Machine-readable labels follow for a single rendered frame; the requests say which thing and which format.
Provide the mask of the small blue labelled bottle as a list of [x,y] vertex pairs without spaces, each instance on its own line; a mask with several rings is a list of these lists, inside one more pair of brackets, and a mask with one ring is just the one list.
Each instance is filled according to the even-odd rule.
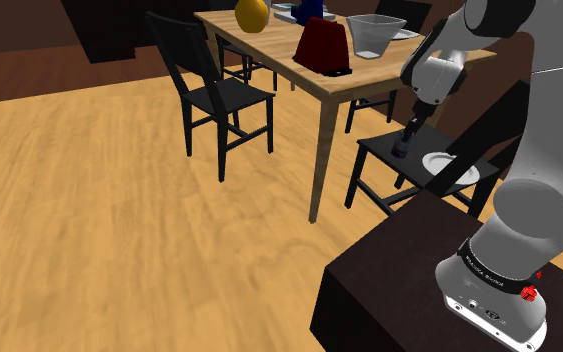
[[412,139],[412,136],[405,137],[404,135],[399,135],[394,142],[391,155],[399,159],[405,158],[409,151]]

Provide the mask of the black chair with plate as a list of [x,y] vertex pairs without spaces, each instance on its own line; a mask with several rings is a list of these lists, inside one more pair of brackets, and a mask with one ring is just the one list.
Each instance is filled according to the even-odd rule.
[[[358,141],[358,152],[350,177],[346,207],[351,207],[355,193],[362,190],[383,212],[393,213],[391,206],[408,199],[423,189],[435,195],[453,196],[468,207],[467,214],[477,218],[482,212],[498,178],[513,162],[526,124],[530,83],[519,80],[459,137],[451,139],[437,129],[425,125],[413,136],[405,158],[391,155],[401,131]],[[430,152],[446,152],[456,157],[440,173],[433,176],[422,165]],[[404,181],[413,186],[388,197],[380,197],[362,179],[366,157],[372,155],[398,173],[397,188]],[[480,180],[472,185],[456,185],[456,181],[474,165]]]

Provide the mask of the white round plate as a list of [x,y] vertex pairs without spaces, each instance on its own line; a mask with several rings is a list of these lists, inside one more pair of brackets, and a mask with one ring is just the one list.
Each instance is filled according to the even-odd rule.
[[[430,152],[423,156],[422,165],[424,168],[436,176],[456,157],[446,152]],[[456,181],[456,185],[472,185],[480,180],[479,170],[472,165],[463,175]]]

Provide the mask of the clear measuring cup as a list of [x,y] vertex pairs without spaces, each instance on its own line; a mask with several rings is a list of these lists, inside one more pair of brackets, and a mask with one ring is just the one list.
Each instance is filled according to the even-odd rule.
[[404,19],[379,14],[349,16],[346,21],[354,55],[363,59],[380,58],[407,23]]

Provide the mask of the black wooden chair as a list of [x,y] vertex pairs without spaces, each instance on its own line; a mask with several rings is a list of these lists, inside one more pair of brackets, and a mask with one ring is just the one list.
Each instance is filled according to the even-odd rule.
[[[267,151],[274,151],[273,93],[247,85],[235,78],[222,79],[210,49],[196,23],[145,13],[170,77],[179,94],[186,155],[192,155],[194,128],[215,122],[217,128],[218,180],[225,180],[227,153],[264,134]],[[263,103],[266,124],[252,132],[240,128],[239,112]]]
[[[422,29],[431,8],[432,4],[419,2],[418,0],[380,0],[375,13],[405,19],[407,23],[403,29],[418,33]],[[354,114],[357,110],[373,108],[379,105],[387,106],[387,122],[390,123],[396,96],[397,90],[392,90],[389,92],[387,99],[370,100],[360,98],[352,100],[349,107],[345,132],[349,133],[351,131]]]
[[[278,74],[276,71],[273,71],[268,66],[265,66],[262,63],[256,62],[252,56],[248,55],[228,40],[222,38],[221,36],[216,36],[216,43],[218,47],[218,57],[219,57],[219,64],[220,64],[220,77],[224,78],[225,74],[241,80],[245,84],[249,84],[249,81],[252,79],[252,73],[255,70],[259,69],[267,69],[272,72],[272,84],[273,90],[278,90]],[[232,71],[227,69],[225,66],[225,52],[231,52],[233,54],[238,55],[241,58],[241,65],[242,68],[237,71]]]

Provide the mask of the dark red toaster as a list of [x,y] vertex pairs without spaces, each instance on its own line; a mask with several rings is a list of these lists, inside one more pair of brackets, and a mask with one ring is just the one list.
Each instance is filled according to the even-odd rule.
[[327,77],[351,74],[345,27],[337,22],[311,17],[304,26],[292,59]]

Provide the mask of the dark robot stand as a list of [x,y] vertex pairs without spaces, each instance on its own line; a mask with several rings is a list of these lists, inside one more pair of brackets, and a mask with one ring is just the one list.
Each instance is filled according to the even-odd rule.
[[485,222],[422,191],[324,270],[325,352],[563,352],[563,193],[500,186]]

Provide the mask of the wooden dining table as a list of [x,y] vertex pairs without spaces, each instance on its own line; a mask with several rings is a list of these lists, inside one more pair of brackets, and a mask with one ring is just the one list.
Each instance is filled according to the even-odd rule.
[[309,71],[293,61],[303,28],[272,18],[262,32],[249,34],[240,29],[232,10],[197,12],[211,44],[216,37],[252,56],[291,83],[320,101],[319,132],[309,222],[318,216],[331,146],[338,118],[339,105],[355,98],[368,97],[402,86],[400,72],[406,59],[424,39],[422,35],[398,40],[388,46],[383,56],[366,60],[350,57],[353,73],[338,78],[325,77]]

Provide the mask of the dark blue jug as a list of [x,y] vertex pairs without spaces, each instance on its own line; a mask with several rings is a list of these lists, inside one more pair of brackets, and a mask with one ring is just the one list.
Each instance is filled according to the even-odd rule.
[[291,8],[290,14],[296,23],[304,26],[312,17],[323,18],[323,0],[301,0],[299,5]]

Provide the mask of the grey flat books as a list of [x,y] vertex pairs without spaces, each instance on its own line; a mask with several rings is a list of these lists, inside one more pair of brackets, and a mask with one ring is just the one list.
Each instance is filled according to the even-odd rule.
[[[287,23],[296,24],[297,19],[291,15],[291,8],[293,4],[291,3],[277,3],[272,4],[272,14],[275,18],[282,20]],[[336,15],[328,11],[326,5],[323,6],[323,18],[325,20],[333,21],[336,19]]]

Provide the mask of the yellow vase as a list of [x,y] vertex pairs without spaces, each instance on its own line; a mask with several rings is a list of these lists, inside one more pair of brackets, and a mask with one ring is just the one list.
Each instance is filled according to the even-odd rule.
[[234,15],[246,33],[259,33],[267,25],[269,10],[264,0],[238,0]]

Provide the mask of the dark wooden cabinet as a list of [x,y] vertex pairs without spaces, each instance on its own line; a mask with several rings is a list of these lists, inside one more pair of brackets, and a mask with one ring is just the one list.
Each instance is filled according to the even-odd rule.
[[91,63],[133,59],[155,41],[147,12],[200,24],[194,14],[232,10],[238,0],[60,0]]

